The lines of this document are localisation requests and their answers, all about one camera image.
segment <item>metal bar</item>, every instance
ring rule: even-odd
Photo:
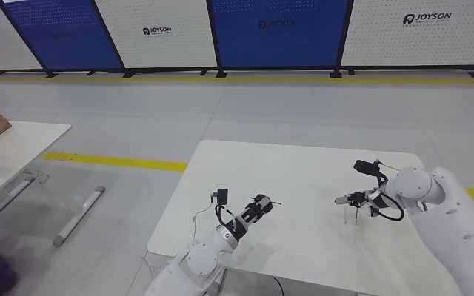
[[[17,187],[13,188],[13,190],[9,193],[1,191],[0,193],[5,195],[6,199],[0,203],[0,211],[3,210],[3,208],[5,208],[14,198],[16,198],[18,194],[20,194],[20,192],[23,191],[23,189],[27,188],[27,186],[30,185],[34,180],[34,177],[28,177],[24,179]]]
[[[219,291],[217,293],[218,296],[221,296],[222,290],[224,289],[224,282],[227,277],[227,269],[224,268],[224,271],[221,273],[221,275],[217,278],[216,283],[220,283]]]
[[[217,63],[217,70],[218,70],[216,78],[224,78],[227,76],[227,73],[224,72],[224,69],[222,68],[221,51],[219,49],[216,22],[214,20],[213,2],[212,0],[206,0],[206,4],[207,4],[207,14],[209,15],[210,32],[213,35],[214,53],[216,54],[216,63]]]
[[[354,0],[347,1],[346,15],[344,17],[344,25],[342,27],[341,40],[339,42],[338,55],[336,59],[336,68],[329,74],[331,78],[342,78],[341,64],[344,48],[346,46],[347,33],[349,32],[350,17],[353,13]]]
[[[66,240],[67,236],[73,231],[73,229],[77,226],[79,221],[86,215],[87,211],[89,211],[90,207],[97,201],[97,198],[101,196],[101,194],[105,191],[105,188],[100,186],[97,187],[93,194],[86,200],[83,205],[82,211],[76,213],[74,217],[66,224],[66,226],[61,230],[61,232],[56,236],[53,241],[53,245],[56,248],[59,248],[64,241]]]

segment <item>gray floor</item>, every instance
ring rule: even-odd
[[[354,84],[0,83],[10,120],[68,123],[53,150],[188,162],[201,139],[411,152],[474,186],[474,92],[463,86]],[[147,242],[181,176],[38,161],[52,178],[0,215],[0,253],[21,282],[11,295],[141,295],[166,258]],[[72,215],[51,195],[106,193],[66,243]],[[285,280],[286,295],[351,295]],[[223,295],[278,295],[271,277],[231,272]]]

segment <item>yellow baseboard stripe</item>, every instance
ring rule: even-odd
[[[464,84],[474,85],[472,78],[322,78],[322,77],[4,77],[0,82],[80,82],[80,83],[129,83],[129,82],[216,82],[216,83],[320,83],[320,84]]]
[[[41,155],[43,159],[53,161],[74,161],[84,164],[103,164],[106,166],[136,167],[140,169],[158,169],[162,171],[184,172],[187,164],[172,161],[153,161],[147,159],[118,158],[110,156],[83,155],[66,152],[46,152]]]

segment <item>table leg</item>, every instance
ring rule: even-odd
[[[227,269],[224,268],[224,271],[221,272],[221,275],[219,275],[219,277],[216,280],[216,283],[220,284],[217,296],[221,296],[222,294],[222,289],[224,288],[224,282],[225,282],[226,277],[227,277]]]
[[[0,198],[3,200],[0,203],[0,211],[3,210],[23,189],[30,185],[35,180],[34,177],[27,177],[17,187],[13,188],[12,191],[6,193],[0,190]]]
[[[61,230],[61,232],[56,236],[53,241],[53,245],[56,248],[59,248],[63,242],[66,240],[67,236],[73,231],[74,227],[77,226],[79,221],[86,215],[87,211],[89,211],[90,207],[97,201],[97,198],[104,193],[105,187],[99,186],[93,192],[93,194],[86,200],[84,205],[81,206],[82,210],[77,212],[74,217],[66,224],[66,226]]]

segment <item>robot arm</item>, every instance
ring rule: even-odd
[[[378,166],[377,161],[370,165]],[[377,174],[374,169],[368,175]],[[370,204],[372,216],[387,207],[407,209],[424,245],[453,276],[462,294],[474,295],[474,201],[446,169],[405,168],[394,179],[379,181],[378,188],[338,198],[336,203]],[[419,203],[436,206],[428,209]]]
[[[145,296],[203,296],[210,285],[223,272],[219,255],[223,252],[232,253],[237,248],[240,239],[248,232],[248,228],[272,210],[273,205],[265,195],[258,195],[253,203],[235,216],[228,223],[221,219],[221,209],[227,203],[216,206],[216,215],[220,225],[213,233],[210,242],[200,243],[194,240],[184,252],[176,255],[161,274],[151,283]]]

